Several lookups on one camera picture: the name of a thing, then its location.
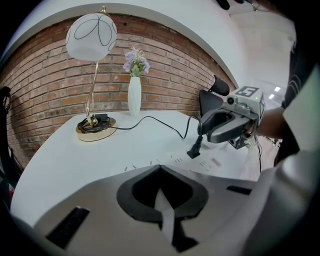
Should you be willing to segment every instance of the lamp base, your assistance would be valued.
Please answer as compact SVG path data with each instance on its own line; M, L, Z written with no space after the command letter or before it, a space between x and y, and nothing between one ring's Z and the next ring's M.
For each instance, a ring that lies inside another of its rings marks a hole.
M116 131L116 129L113 128L116 125L116 120L114 118L109 117L108 124L108 126L105 126L101 121L99 121L96 127L100 128L100 130L96 132L83 132L79 129L79 125L77 125L77 127L75 128L76 135L79 140L84 142L94 142L104 139L106 137L109 137ZM83 127L92 127L92 125L89 124L88 121L83 122L81 125L83 125Z

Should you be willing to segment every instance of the black power cord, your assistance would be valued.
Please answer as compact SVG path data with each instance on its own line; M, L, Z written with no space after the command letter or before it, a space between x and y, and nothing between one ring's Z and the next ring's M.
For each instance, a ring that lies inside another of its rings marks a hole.
M257 138L257 136L256 135L254 135L254 140L255 140L255 144L256 144L256 146L258 147L258 151L259 151L259 164L260 164L260 173L261 173L261 156L262 156L262 146L260 145L260 142L259 142L259 140L258 140L258 138Z
M200 156L200 148L202 142L202 135L199 135L196 142L193 144L192 148L186 153L191 159Z
M189 123L190 123L190 119L191 119L191 118L195 118L195 119L198 120L199 125L200 125L200 131L202 132L202 123L201 123L200 119L199 119L197 116L190 116L190 117L189 117L188 122L187 122L187 124L186 124L186 130L185 130L184 136L182 136L181 133L180 133L177 129L173 128L172 126L166 124L165 122L162 122L162 121L160 121L159 119L157 119L157 118L155 118L155 117L153 117L153 116L150 116L150 115L143 117L136 125L134 125L134 126L132 126L132 127L129 127L129 128L121 128L121 127L111 126L111 124L110 124L110 118L109 118L107 115L105 115L105 119L104 119L104 120L101 120L100 118L97 117L100 125L92 126L91 124L86 124L86 123L87 123L87 119L85 118L82 122L78 123L77 126L78 126L79 130L82 131L84 134L87 134L87 133L97 133L97 132L102 131L102 130L104 130L104 129L106 129L106 128L114 128L114 129L117 129L117 130L131 130L131 129L137 127L137 126L141 123L141 121L142 121L143 119L145 119L145 118L152 118L152 119L154 119L154 120L157 120L157 121L160 122L161 124L163 124L163 125L171 128L171 129L175 130L183 140L184 140L184 139L186 138L186 136L187 136L188 129L189 129Z

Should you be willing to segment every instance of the white table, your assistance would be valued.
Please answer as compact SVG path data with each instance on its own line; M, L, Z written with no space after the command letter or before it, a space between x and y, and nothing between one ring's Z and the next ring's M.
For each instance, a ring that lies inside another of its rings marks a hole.
M128 128L145 116L153 116L186 131L188 116L178 111L110 112L116 125ZM185 140L169 127L146 118L132 130L117 130L112 136L84 142L76 136L76 125L85 118L74 116L42 145L25 168L13 195L11 213L32 227L51 207L84 185L134 168L171 165L199 173L239 179L248 150L235 150L227 142L212 144L203 137L195 159L186 152L198 137L198 121L191 119Z

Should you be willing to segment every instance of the table lamp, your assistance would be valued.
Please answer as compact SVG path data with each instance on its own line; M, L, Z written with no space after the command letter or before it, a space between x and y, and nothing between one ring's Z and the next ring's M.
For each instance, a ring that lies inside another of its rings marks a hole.
M99 60L103 59L115 46L117 27L106 6L97 13L78 18L66 35L66 49L69 55L83 61L95 61L95 72L89 97L85 105L86 119L76 127L76 134L82 141L97 141L112 135L116 120L106 114L95 114L94 89Z

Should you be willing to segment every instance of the white globe lamp shade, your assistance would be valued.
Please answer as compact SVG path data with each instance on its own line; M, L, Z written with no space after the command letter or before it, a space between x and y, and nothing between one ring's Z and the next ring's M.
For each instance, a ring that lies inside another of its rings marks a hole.
M103 13L91 13L78 18L66 35L69 55L83 61L103 59L116 44L117 27Z

